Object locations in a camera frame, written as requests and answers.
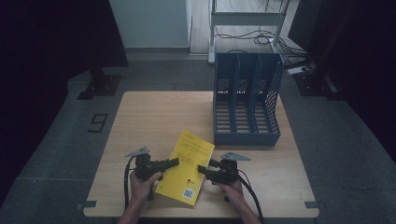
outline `dark background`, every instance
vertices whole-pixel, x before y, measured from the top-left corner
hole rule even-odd
[[[2,202],[67,95],[93,67],[128,66],[107,0],[0,3]]]
[[[328,76],[396,161],[396,4],[302,0],[289,38]]]

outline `wooden table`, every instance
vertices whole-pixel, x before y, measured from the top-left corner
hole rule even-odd
[[[120,217],[124,209],[123,173],[128,158],[124,156],[142,146],[151,158],[169,158],[183,129],[213,143],[212,91],[129,91],[123,95],[120,108],[107,140],[85,207],[87,217]],[[306,208],[315,201],[298,148],[278,98],[276,118],[281,131],[274,147],[217,146],[212,159],[232,151],[250,157],[238,162],[259,198],[265,217],[317,217],[317,208]],[[255,203],[244,189],[250,207]],[[162,195],[146,203],[142,217],[238,217],[223,201],[219,188],[204,180],[194,207]]]

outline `yellow book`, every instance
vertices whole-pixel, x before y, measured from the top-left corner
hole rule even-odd
[[[207,167],[215,146],[184,130],[169,160],[178,158],[179,165],[163,173],[156,192],[183,203],[195,205],[204,175],[198,165]]]

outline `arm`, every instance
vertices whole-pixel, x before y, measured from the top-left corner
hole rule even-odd
[[[239,180],[233,182],[231,185],[215,184],[219,186],[221,191],[228,197],[230,203],[235,207],[239,216],[241,216],[243,223],[261,224],[256,214],[253,213],[248,203],[245,201],[242,183]]]
[[[149,196],[151,186],[161,177],[161,172],[153,175],[149,180],[143,182],[134,175],[130,174],[132,197],[125,212],[122,214],[119,224],[135,224],[140,217],[143,206]]]

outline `white wall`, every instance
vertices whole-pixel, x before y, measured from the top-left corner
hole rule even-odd
[[[188,48],[190,0],[110,0],[125,48]]]

